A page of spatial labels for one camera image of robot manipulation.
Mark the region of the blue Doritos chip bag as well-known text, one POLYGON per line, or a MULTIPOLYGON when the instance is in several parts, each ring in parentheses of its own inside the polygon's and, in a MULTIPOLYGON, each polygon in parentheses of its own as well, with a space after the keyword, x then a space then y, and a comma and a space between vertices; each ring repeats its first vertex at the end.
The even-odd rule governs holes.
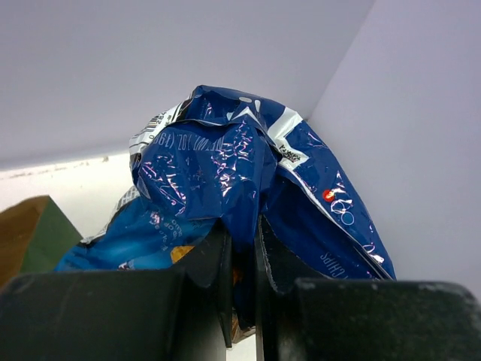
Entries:
POLYGON ((132 186, 108 223, 58 272, 168 268, 221 223, 234 256, 234 336, 254 329, 254 239, 261 222, 330 279, 393 280, 373 220, 335 155, 294 110, 197 86, 129 142, 132 186))

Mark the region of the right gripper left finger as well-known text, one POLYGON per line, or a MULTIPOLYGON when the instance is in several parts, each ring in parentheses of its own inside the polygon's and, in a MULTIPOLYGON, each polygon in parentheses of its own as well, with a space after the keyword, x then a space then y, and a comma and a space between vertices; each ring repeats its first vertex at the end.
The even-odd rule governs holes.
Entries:
POLYGON ((167 269, 21 275, 1 293, 1 358, 224 360, 231 268, 217 223, 167 269))

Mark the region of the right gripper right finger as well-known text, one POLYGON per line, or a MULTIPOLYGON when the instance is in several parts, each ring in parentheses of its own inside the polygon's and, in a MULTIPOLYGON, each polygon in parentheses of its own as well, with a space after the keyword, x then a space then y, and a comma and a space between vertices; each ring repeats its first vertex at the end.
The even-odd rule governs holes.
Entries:
POLYGON ((335 281, 259 221, 256 356, 260 360, 478 360, 480 305, 459 284, 335 281))

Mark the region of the green paper bag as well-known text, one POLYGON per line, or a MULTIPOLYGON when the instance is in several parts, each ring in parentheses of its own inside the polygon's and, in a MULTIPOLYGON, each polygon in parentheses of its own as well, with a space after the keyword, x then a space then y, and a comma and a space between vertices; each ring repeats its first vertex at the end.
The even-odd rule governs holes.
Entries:
POLYGON ((22 273, 50 272, 82 235, 50 196, 1 212, 1 286, 22 273))

